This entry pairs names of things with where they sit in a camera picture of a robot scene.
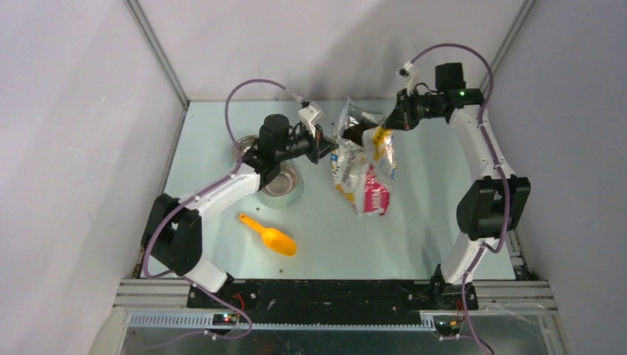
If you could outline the aluminium frame post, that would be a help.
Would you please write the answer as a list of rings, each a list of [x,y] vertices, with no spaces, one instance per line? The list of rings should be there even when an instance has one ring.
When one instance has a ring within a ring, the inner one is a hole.
[[[524,25],[527,23],[527,20],[531,16],[533,10],[536,8],[537,3],[538,2],[536,0],[524,0],[521,2],[520,6],[516,10],[513,20],[511,20],[504,34],[501,36],[501,40],[496,47],[495,53],[488,61],[489,70],[486,69],[483,64],[481,65],[483,68],[483,76],[481,77],[479,88],[484,93],[485,98],[487,98],[488,92],[492,89],[490,82],[495,80],[498,71],[505,62],[509,52],[514,47]]]
[[[138,0],[123,0],[123,3],[126,5],[130,16],[135,22],[140,34],[146,42],[150,53],[156,60],[157,65],[163,73],[163,76],[166,79],[167,83],[171,87],[172,92],[174,93],[179,104],[182,106],[183,109],[188,109],[190,99],[185,93],[183,85],[181,84],[180,79],[178,78],[178,75],[175,72],[174,67],[169,60],[169,57],[164,50],[141,2]]]

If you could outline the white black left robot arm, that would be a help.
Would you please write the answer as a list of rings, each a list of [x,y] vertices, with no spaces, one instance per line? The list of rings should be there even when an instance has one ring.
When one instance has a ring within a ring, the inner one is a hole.
[[[213,264],[203,250],[203,224],[237,201],[265,188],[280,172],[280,164],[305,156],[318,163],[337,148],[317,124],[312,130],[292,126],[284,115],[269,115],[255,143],[232,172],[187,197],[158,196],[141,240],[145,257],[154,257],[169,271],[206,290],[205,298],[225,308],[234,298],[232,277]]]

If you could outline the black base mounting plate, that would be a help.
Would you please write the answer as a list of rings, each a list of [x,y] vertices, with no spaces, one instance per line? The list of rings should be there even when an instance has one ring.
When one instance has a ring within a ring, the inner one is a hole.
[[[236,279],[217,296],[254,323],[409,325],[421,311],[478,310],[473,285],[425,280]]]

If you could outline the aluminium frame post right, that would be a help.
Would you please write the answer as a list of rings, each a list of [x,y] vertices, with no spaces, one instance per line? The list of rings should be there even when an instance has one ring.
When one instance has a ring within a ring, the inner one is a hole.
[[[487,98],[488,92],[492,89],[490,82],[495,80],[498,71],[505,62],[509,52],[514,47],[524,25],[527,23],[527,20],[531,16],[533,10],[536,8],[537,3],[538,2],[536,0],[524,0],[521,2],[520,6],[516,10],[513,20],[511,20],[504,34],[501,36],[501,40],[496,47],[495,53],[488,61],[489,70],[486,69],[483,64],[481,65],[483,68],[483,76],[481,77],[479,88],[484,93],[485,98]]]

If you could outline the orange plastic scoop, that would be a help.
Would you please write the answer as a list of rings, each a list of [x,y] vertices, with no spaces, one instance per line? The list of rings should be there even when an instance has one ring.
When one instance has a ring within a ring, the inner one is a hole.
[[[238,219],[251,230],[258,233],[263,244],[268,249],[287,257],[293,257],[298,252],[296,242],[282,231],[265,227],[246,214],[240,214]]]

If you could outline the aluminium frame post left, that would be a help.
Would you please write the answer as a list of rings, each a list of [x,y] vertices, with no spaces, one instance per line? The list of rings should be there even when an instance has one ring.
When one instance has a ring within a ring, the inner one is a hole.
[[[163,73],[163,76],[166,79],[167,83],[171,87],[172,92],[174,93],[179,104],[182,106],[183,109],[188,109],[190,99],[185,93],[183,85],[181,84],[180,79],[178,78],[178,75],[175,72],[174,67],[169,60],[169,57],[164,50],[141,2],[138,0],[123,0],[123,3],[126,5],[130,16],[135,22],[140,34],[146,42],[150,53],[156,60],[157,65]]]

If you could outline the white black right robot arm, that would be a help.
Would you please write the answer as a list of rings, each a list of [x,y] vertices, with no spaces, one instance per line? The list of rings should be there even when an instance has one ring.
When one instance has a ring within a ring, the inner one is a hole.
[[[443,118],[461,144],[470,171],[470,187],[455,211],[460,233],[436,268],[430,289],[433,305],[448,309],[460,298],[457,286],[472,281],[484,255],[504,247],[507,233],[520,221],[531,184],[506,161],[489,122],[487,94],[467,87],[460,63],[438,65],[435,91],[424,94],[417,90],[419,71],[412,63],[407,62],[399,75],[406,87],[397,92],[383,127],[409,131],[423,120]]]

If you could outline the white yellow pet food bag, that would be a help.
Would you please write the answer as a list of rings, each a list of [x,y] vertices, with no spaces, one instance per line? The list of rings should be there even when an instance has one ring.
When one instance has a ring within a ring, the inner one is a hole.
[[[394,132],[383,123],[381,112],[348,99],[334,126],[333,184],[358,216],[383,216],[390,206],[398,168]]]

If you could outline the steel bowl in green stand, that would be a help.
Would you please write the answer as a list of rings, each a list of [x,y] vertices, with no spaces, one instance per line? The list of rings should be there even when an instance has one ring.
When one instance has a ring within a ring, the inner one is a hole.
[[[279,174],[257,196],[270,209],[284,209],[298,200],[305,188],[304,180],[289,163],[281,163]]]

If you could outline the small steel bowl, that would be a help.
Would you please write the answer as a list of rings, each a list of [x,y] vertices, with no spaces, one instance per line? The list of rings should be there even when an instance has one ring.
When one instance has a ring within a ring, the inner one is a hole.
[[[243,156],[247,150],[255,146],[257,139],[257,135],[246,135],[240,138],[232,147],[231,152],[233,159],[237,160],[238,157]]]

